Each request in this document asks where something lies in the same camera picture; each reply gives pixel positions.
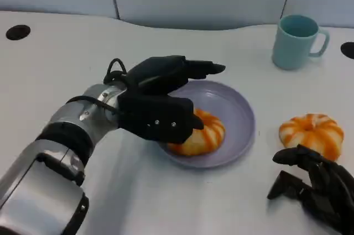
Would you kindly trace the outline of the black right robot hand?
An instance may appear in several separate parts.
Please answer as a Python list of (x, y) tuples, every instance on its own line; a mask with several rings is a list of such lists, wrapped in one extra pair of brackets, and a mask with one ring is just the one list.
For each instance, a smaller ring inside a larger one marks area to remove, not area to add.
[(341, 234), (353, 234), (353, 176), (343, 166), (301, 144), (278, 151), (273, 161), (307, 171), (311, 184), (282, 170), (267, 199), (298, 200), (315, 219)]

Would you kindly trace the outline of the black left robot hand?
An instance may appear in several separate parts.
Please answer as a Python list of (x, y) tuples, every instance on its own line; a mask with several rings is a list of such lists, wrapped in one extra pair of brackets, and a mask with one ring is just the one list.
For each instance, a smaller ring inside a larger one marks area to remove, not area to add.
[(119, 126), (146, 140), (183, 143), (204, 124), (190, 99), (171, 97), (170, 93), (191, 79), (205, 79), (225, 68), (180, 55), (144, 60), (124, 75), (127, 90), (117, 99)]

